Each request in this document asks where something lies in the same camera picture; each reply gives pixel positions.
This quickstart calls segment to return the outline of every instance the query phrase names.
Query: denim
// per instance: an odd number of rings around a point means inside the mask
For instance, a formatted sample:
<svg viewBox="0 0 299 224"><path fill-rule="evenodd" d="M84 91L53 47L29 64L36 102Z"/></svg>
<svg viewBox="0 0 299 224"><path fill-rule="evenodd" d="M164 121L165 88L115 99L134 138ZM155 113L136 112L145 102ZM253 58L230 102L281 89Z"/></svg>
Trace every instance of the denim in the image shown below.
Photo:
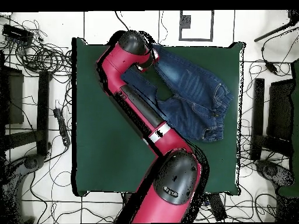
<svg viewBox="0 0 299 224"><path fill-rule="evenodd" d="M204 142L223 139L224 117L233 99L223 81L190 61L153 45L159 54L154 65L173 96L162 101L157 87L133 66L121 78L182 137Z"/></svg>

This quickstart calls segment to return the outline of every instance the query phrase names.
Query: jeans pocket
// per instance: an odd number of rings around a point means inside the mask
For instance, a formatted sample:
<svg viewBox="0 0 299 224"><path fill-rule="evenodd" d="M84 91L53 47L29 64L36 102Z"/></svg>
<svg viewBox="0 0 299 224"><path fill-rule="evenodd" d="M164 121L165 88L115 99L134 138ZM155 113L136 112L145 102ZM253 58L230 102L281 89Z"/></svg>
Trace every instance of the jeans pocket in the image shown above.
<svg viewBox="0 0 299 224"><path fill-rule="evenodd" d="M230 99L232 98L230 91L228 88L223 85L222 83L219 83L219 85L216 87L215 92L214 92L214 101L218 104L221 105L223 104L223 100L229 97Z"/></svg>

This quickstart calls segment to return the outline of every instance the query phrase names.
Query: electronic device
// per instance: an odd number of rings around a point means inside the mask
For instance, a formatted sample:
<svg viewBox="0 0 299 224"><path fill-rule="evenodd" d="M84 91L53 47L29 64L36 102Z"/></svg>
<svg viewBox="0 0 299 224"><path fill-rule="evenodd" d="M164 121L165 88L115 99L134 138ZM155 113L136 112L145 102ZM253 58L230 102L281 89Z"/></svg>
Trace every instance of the electronic device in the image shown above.
<svg viewBox="0 0 299 224"><path fill-rule="evenodd" d="M6 37L6 39L22 43L25 46L31 45L34 36L34 34L30 31L13 27L8 24L4 24L2 34Z"/></svg>
<svg viewBox="0 0 299 224"><path fill-rule="evenodd" d="M65 124L64 117L63 117L63 114L61 112L61 109L55 108L53 110L53 113L54 113L54 117L57 118L57 121L58 121L59 133L61 135L63 145L65 147L69 147L70 144L71 144L71 140L68 136L67 126Z"/></svg>

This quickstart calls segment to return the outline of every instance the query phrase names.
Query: green mat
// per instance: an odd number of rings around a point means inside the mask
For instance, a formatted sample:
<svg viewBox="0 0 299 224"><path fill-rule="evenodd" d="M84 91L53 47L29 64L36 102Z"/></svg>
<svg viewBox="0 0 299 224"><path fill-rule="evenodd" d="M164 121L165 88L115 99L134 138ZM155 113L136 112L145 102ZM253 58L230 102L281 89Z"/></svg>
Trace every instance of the green mat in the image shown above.
<svg viewBox="0 0 299 224"><path fill-rule="evenodd" d="M294 174L294 184L288 187L282 187L278 193L284 197L299 198L299 60L292 64L292 75L295 77L296 86L291 94L294 107L292 146L294 153L290 159L290 168Z"/></svg>
<svg viewBox="0 0 299 224"><path fill-rule="evenodd" d="M209 193L238 194L237 116L243 46L166 47L213 72L235 97L225 117L224 139L194 142L210 165L206 186ZM135 192L154 156L98 85L94 64L106 49L105 45L85 45L77 39L77 190ZM172 96L154 68L144 75L158 87L160 99Z"/></svg>

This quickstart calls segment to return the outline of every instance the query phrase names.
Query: power adapter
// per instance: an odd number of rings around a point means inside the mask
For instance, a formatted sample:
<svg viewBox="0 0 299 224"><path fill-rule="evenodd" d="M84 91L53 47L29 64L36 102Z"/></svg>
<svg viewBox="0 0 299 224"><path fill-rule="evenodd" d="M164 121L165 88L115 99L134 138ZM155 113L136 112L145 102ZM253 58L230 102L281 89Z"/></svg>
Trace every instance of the power adapter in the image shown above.
<svg viewBox="0 0 299 224"><path fill-rule="evenodd" d="M265 60L265 64L266 64L266 68L272 72L273 74L277 75L277 68L275 67L274 63L272 62L268 62L267 60Z"/></svg>
<svg viewBox="0 0 299 224"><path fill-rule="evenodd" d="M2 34L11 40L22 42L27 46L30 46L32 44L34 36L34 34L30 31L20 29L8 24L4 24Z"/></svg>
<svg viewBox="0 0 299 224"><path fill-rule="evenodd" d="M59 132L62 137L63 145L65 147L69 147L71 144L71 140L68 136L68 131L67 131L67 127L65 125L64 117L62 115L62 111L59 108L55 108L53 110L53 113L54 113L54 117L57 118L57 120L58 120Z"/></svg>

